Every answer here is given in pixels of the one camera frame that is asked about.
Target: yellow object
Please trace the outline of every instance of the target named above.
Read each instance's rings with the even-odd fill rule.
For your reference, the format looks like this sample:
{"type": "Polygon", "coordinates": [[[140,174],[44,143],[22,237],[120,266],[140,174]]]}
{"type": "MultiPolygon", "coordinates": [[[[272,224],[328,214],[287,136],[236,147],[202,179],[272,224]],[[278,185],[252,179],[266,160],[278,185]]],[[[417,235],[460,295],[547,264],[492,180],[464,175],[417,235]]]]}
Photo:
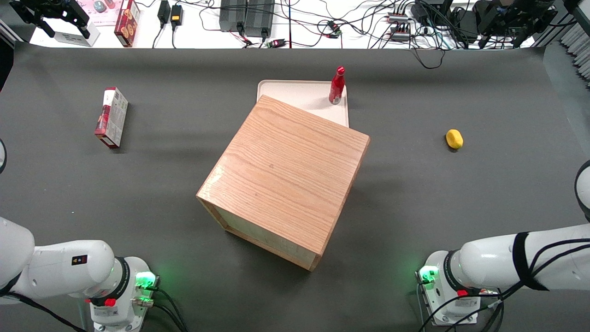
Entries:
{"type": "Polygon", "coordinates": [[[447,132],[447,144],[453,149],[460,149],[463,146],[463,137],[456,129],[451,129],[447,132]]]}

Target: gray mat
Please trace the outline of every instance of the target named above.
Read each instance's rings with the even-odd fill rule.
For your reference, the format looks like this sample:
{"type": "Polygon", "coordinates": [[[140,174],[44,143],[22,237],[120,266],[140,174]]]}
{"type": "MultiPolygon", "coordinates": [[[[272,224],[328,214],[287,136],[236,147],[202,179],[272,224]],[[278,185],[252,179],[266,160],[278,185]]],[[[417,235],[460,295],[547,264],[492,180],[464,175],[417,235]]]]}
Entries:
{"type": "MultiPolygon", "coordinates": [[[[440,53],[420,53],[429,65],[440,53]]],[[[38,245],[103,239],[162,276],[192,331],[417,331],[414,271],[482,237],[585,223],[585,161],[542,50],[453,51],[436,70],[402,50],[92,50],[20,44],[0,93],[0,215],[38,245]],[[195,193],[263,79],[346,66],[350,126],[371,136],[313,273],[225,233],[195,193]],[[123,147],[93,130],[103,90],[131,104],[123,147]],[[465,147],[443,136],[459,129],[465,147]]],[[[502,331],[586,330],[587,293],[521,290],[502,331]]],[[[42,301],[79,323],[76,301],[42,301]]],[[[169,331],[151,310],[145,331],[169,331]]],[[[1,330],[68,331],[24,305],[1,330]]],[[[477,331],[477,326],[460,331],[477,331]]],[[[442,331],[428,328],[428,331],[442,331]]]]}

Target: red and white box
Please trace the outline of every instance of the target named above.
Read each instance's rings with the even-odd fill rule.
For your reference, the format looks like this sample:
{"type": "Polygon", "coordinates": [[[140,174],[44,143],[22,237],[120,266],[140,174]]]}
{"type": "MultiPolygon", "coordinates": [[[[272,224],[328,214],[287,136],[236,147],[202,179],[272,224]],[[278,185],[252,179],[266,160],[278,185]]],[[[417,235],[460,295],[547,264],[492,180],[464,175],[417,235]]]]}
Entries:
{"type": "Polygon", "coordinates": [[[139,8],[134,0],[123,0],[117,24],[114,26],[114,34],[123,44],[123,47],[133,46],[133,40],[137,34],[139,14],[139,8]]]}
{"type": "Polygon", "coordinates": [[[103,112],[99,116],[94,134],[111,149],[121,146],[128,104],[127,99],[116,87],[104,90],[103,112]]]}

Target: white table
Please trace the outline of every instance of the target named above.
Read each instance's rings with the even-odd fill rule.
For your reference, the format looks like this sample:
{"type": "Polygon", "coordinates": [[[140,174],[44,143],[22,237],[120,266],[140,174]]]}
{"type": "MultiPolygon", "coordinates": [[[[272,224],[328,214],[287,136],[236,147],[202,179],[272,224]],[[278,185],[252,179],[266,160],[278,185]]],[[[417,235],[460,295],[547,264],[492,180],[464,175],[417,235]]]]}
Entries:
{"type": "MultiPolygon", "coordinates": [[[[280,1],[283,1],[283,4],[288,2],[289,0],[276,0],[274,12],[276,15],[273,18],[273,29],[271,36],[268,40],[284,38],[285,40],[289,40],[289,21],[283,14],[284,12],[289,14],[288,8],[286,5],[281,7],[279,5],[280,1]]],[[[360,0],[326,0],[328,10],[330,14],[334,15],[334,17],[340,18],[346,12],[351,9],[354,9],[359,5],[361,2],[360,0]]],[[[353,21],[363,17],[364,12],[371,6],[379,4],[381,1],[372,1],[362,4],[359,9],[355,10],[354,12],[350,13],[345,17],[348,21],[353,21]]],[[[135,37],[134,48],[151,48],[154,38],[158,34],[160,30],[160,24],[156,14],[158,13],[159,7],[159,0],[155,0],[153,5],[150,7],[146,7],[143,5],[139,5],[139,8],[142,12],[139,20],[139,25],[137,28],[137,34],[135,37]]],[[[216,3],[213,5],[214,7],[219,7],[220,1],[217,0],[216,3]]],[[[317,34],[310,32],[317,32],[317,28],[315,23],[319,22],[322,17],[317,17],[314,15],[305,14],[299,12],[299,10],[312,12],[319,15],[330,16],[326,11],[326,4],[319,1],[319,0],[291,0],[292,8],[291,8],[291,18],[296,20],[301,20],[312,24],[305,24],[300,25],[295,23],[294,21],[291,22],[291,37],[294,42],[300,44],[307,44],[312,45],[316,42],[316,48],[367,48],[367,45],[373,45],[377,39],[371,38],[368,35],[359,35],[358,33],[354,32],[354,30],[345,25],[341,28],[342,36],[338,39],[330,39],[326,37],[321,37],[317,34]]],[[[245,44],[238,40],[235,36],[230,34],[229,32],[220,32],[220,31],[207,31],[203,29],[203,25],[206,29],[216,30],[219,29],[219,9],[205,9],[203,10],[203,6],[205,4],[186,4],[180,3],[184,9],[184,18],[183,23],[180,27],[176,29],[175,33],[175,46],[176,48],[241,48],[245,44]]],[[[467,2],[465,0],[459,0],[453,3],[454,6],[461,6],[465,7],[467,2]]],[[[410,7],[407,7],[406,13],[409,15],[410,7]]],[[[383,9],[379,13],[375,15],[375,21],[378,20],[376,24],[373,25],[371,31],[374,29],[373,35],[381,36],[389,26],[389,24],[385,21],[385,14],[391,11],[391,9],[383,9]]],[[[64,31],[64,29],[76,29],[73,28],[70,24],[60,20],[60,19],[47,19],[47,22],[55,29],[59,31],[64,31]]],[[[370,18],[365,20],[365,30],[368,29],[370,23],[370,18]]],[[[419,24],[412,23],[412,31],[419,27],[419,24]]],[[[114,27],[98,27],[100,31],[100,36],[97,39],[96,43],[93,47],[95,48],[122,48],[123,46],[114,35],[113,30],[114,27]]],[[[260,43],[261,38],[249,38],[253,43],[260,43]]],[[[445,42],[449,46],[455,46],[454,40],[446,35],[444,36],[445,42]]],[[[31,38],[31,44],[46,46],[46,47],[80,47],[71,44],[64,44],[59,43],[58,41],[50,38],[45,34],[45,32],[39,28],[35,30],[31,38]]],[[[428,47],[428,44],[434,45],[435,41],[433,38],[428,37],[421,37],[417,38],[417,44],[421,47],[428,47]]],[[[527,47],[532,45],[533,40],[530,38],[527,40],[521,47],[527,47]]],[[[302,48],[299,45],[292,45],[293,48],[302,48]]],[[[385,45],[385,48],[408,48],[408,43],[398,44],[388,42],[385,45]]],[[[158,38],[156,42],[156,48],[172,48],[172,27],[169,24],[165,26],[163,33],[158,38]]],[[[470,48],[478,48],[476,45],[471,45],[470,48]]]]}

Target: wood grain surface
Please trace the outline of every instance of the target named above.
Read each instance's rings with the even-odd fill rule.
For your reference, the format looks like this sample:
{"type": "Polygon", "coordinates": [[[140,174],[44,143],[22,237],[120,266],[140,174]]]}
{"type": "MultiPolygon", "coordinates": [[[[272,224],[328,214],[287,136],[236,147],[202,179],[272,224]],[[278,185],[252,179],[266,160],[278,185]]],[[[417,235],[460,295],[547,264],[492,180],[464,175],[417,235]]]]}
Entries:
{"type": "Polygon", "coordinates": [[[322,256],[369,141],[365,134],[263,96],[197,197],[226,229],[227,220],[211,211],[214,206],[322,256]]]}

